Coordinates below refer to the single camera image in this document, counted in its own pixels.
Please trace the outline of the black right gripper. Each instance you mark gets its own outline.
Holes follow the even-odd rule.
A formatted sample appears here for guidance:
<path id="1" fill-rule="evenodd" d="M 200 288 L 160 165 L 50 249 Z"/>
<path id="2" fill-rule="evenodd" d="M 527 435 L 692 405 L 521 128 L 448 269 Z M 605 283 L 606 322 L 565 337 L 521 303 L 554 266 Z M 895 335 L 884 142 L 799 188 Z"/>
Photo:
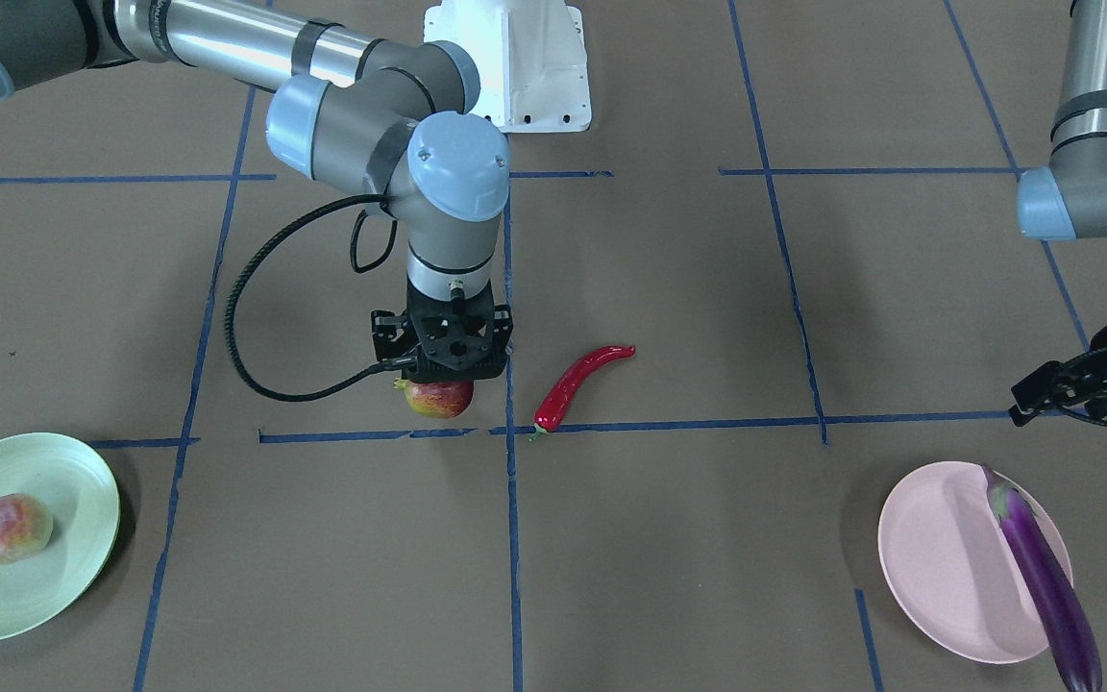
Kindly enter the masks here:
<path id="1" fill-rule="evenodd" d="M 408 285 L 406 309 L 372 311 L 375 358 L 414 383 L 457 383 L 501 376 L 509 363 L 510 304 L 496 304 L 492 285 L 467 298 L 454 288 L 435 301 Z"/>

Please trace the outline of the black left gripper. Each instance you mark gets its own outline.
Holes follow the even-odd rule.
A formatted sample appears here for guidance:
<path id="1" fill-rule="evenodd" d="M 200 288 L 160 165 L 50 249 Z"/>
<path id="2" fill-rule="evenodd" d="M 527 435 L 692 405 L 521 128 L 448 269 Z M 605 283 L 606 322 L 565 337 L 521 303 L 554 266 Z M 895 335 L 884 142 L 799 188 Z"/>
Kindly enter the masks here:
<path id="1" fill-rule="evenodd" d="M 1012 385 L 1011 394 L 1008 417 L 1020 428 L 1049 411 L 1107 428 L 1107 345 L 1068 360 L 1046 360 Z"/>

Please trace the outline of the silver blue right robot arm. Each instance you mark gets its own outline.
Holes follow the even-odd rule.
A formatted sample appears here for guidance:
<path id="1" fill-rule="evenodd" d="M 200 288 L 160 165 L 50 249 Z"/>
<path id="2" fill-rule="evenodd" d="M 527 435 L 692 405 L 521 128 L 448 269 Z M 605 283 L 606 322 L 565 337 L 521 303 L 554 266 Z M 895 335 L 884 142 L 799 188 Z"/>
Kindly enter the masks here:
<path id="1" fill-rule="evenodd" d="M 0 1 L 0 100 L 131 62 L 201 68 L 271 93 L 277 161 L 407 229 L 406 304 L 372 316 L 374 372 L 492 380 L 510 309 L 492 259 L 510 196 L 508 140 L 474 114 L 480 74 L 452 42 L 405 45 L 249 1 Z"/>

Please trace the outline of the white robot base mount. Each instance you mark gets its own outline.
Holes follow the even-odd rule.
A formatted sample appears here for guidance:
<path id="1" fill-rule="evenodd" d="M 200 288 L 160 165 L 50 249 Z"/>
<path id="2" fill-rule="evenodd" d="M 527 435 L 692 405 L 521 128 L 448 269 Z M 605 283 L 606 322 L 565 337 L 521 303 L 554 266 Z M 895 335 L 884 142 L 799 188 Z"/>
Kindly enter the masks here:
<path id="1" fill-rule="evenodd" d="M 505 133 L 580 133 L 593 118 L 583 17 L 563 1 L 442 1 L 426 42 L 464 48 L 478 70 L 474 115 Z"/>

